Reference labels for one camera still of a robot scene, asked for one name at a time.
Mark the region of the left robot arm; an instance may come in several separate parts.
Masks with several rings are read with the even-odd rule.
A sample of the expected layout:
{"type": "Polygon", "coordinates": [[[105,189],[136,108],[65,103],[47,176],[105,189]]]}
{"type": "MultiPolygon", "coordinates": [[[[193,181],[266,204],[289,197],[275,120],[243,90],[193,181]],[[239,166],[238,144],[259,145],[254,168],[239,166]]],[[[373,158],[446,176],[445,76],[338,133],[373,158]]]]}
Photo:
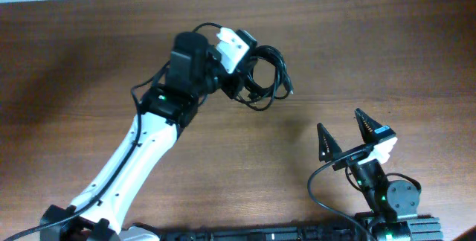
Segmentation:
{"type": "Polygon", "coordinates": [[[217,45],[197,32],[178,34],[170,60],[141,99],[129,132],[91,184],[66,208],[51,205],[40,220],[41,240],[119,240],[138,191],[161,157],[195,117],[199,99],[234,91],[257,41],[221,28],[217,45]]]}

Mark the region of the black cable silver plug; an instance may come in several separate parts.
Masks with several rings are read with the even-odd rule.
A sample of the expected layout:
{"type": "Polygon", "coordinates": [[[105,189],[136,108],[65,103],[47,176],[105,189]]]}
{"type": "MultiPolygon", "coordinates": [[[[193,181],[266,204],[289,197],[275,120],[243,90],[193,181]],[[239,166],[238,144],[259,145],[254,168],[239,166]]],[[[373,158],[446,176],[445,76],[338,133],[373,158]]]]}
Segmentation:
{"type": "Polygon", "coordinates": [[[251,69],[243,79],[244,85],[233,99],[248,108],[263,112],[274,101],[284,100],[294,93],[291,77],[282,53],[270,45],[261,45],[253,50],[251,69]]]}

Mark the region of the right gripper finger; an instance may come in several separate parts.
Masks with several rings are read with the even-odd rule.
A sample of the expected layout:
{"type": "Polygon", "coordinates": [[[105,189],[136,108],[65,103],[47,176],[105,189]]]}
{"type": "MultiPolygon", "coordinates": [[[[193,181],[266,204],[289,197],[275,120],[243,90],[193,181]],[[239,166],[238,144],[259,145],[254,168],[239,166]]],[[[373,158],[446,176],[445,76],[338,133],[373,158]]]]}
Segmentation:
{"type": "Polygon", "coordinates": [[[355,116],[363,141],[366,144],[380,143],[389,136],[389,127],[372,119],[363,110],[357,108],[355,116]]]}
{"type": "Polygon", "coordinates": [[[319,161],[332,161],[342,153],[335,139],[330,135],[322,123],[317,124],[319,161]]]}

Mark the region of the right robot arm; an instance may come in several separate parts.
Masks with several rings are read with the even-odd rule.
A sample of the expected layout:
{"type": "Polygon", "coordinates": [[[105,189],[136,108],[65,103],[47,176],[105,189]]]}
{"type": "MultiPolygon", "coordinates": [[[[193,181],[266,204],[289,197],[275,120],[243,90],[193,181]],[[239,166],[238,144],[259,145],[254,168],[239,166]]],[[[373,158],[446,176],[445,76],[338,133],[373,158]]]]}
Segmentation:
{"type": "Polygon", "coordinates": [[[355,118],[363,143],[343,151],[322,123],[317,124],[319,161],[324,163],[308,179],[307,190],[322,170],[331,167],[343,169],[350,184],[362,193],[370,211],[354,217],[337,211],[312,197],[321,207],[349,220],[361,232],[363,240],[414,240],[410,221],[418,217],[417,207],[421,184],[415,179],[397,173],[397,180],[386,173],[382,165],[390,158],[397,142],[396,133],[388,125],[372,119],[363,110],[355,110],[355,118]]]}

